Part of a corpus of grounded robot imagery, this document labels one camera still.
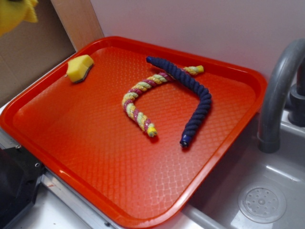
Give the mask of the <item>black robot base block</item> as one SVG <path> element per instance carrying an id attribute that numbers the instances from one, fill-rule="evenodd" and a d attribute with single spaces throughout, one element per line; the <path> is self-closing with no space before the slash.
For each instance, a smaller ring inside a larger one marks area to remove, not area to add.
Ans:
<path id="1" fill-rule="evenodd" d="M 0 150 L 0 227 L 9 229 L 36 202 L 43 163 L 22 146 Z"/>

